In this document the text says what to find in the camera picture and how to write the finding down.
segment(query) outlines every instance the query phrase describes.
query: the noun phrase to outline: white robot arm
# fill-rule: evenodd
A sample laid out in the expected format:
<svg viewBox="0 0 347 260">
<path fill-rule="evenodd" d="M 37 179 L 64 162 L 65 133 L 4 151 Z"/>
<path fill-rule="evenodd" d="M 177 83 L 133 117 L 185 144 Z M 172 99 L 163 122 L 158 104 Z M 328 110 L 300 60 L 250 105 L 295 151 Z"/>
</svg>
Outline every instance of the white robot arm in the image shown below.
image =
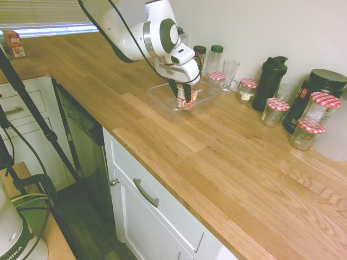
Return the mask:
<svg viewBox="0 0 347 260">
<path fill-rule="evenodd" d="M 130 63 L 144 59 L 143 55 L 154 57 L 156 71 L 162 77 L 177 83 L 197 83 L 200 77 L 195 52 L 181 42 L 169 0 L 145 4 L 147 21 L 129 28 L 138 46 L 117 18 L 115 6 L 120 1 L 79 0 L 79 3 L 121 60 Z"/>
</svg>

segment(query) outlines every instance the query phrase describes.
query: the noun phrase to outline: drinking glass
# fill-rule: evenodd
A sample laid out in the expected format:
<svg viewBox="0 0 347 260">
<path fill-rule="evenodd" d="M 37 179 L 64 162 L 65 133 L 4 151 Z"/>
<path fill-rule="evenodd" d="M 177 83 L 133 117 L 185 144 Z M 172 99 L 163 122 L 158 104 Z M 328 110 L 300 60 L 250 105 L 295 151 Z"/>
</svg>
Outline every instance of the drinking glass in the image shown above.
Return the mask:
<svg viewBox="0 0 347 260">
<path fill-rule="evenodd" d="M 224 60 L 223 62 L 223 73 L 226 76 L 224 80 L 221 91 L 222 93 L 229 94 L 232 92 L 232 88 L 236 87 L 239 84 L 239 81 L 236 79 L 235 75 L 240 66 L 240 63 L 236 60 Z"/>
<path fill-rule="evenodd" d="M 282 99 L 286 101 L 290 107 L 292 107 L 297 95 L 299 92 L 299 87 L 288 84 L 288 83 L 281 83 L 276 89 L 274 98 Z"/>
</svg>

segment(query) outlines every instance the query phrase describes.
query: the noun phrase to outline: cabinet door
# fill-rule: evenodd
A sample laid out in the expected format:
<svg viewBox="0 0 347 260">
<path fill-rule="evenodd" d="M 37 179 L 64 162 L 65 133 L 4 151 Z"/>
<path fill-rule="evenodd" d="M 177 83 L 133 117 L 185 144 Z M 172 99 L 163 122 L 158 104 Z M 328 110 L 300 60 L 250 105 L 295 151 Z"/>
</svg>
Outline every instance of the cabinet door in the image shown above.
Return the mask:
<svg viewBox="0 0 347 260">
<path fill-rule="evenodd" d="M 141 260 L 193 260 L 182 245 L 144 203 L 142 195 L 117 170 L 110 174 L 119 183 L 115 209 L 117 235 Z"/>
</svg>

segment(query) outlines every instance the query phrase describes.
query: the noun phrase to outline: black lid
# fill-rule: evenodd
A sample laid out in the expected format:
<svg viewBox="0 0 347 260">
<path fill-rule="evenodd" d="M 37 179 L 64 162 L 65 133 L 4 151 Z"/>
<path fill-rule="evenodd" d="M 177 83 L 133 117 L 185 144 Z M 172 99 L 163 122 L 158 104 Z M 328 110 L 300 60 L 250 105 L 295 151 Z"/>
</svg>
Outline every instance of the black lid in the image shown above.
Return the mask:
<svg viewBox="0 0 347 260">
<path fill-rule="evenodd" d="M 310 79 L 330 88 L 343 88 L 347 84 L 347 77 L 326 69 L 313 69 Z"/>
<path fill-rule="evenodd" d="M 184 34 L 184 30 L 181 27 L 177 27 L 178 34 Z"/>
<path fill-rule="evenodd" d="M 284 65 L 285 61 L 288 60 L 286 57 L 278 56 L 275 58 L 269 57 L 266 62 L 262 65 L 262 70 L 271 70 L 272 72 L 284 75 L 287 73 L 288 67 Z"/>
<path fill-rule="evenodd" d="M 193 47 L 193 50 L 200 53 L 200 54 L 205 54 L 206 53 L 206 47 L 200 46 L 200 45 L 195 45 Z"/>
</svg>

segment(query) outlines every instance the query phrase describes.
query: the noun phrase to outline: cardboard box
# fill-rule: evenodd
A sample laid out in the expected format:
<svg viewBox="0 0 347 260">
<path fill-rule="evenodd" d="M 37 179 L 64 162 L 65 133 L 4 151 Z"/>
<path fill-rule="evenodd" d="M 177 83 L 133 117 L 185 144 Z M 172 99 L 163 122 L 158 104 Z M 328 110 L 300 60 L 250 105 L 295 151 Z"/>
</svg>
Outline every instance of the cardboard box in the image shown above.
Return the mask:
<svg viewBox="0 0 347 260">
<path fill-rule="evenodd" d="M 13 30 L 2 31 L 6 41 L 6 45 L 14 57 L 25 57 L 22 40 L 20 35 Z"/>
</svg>

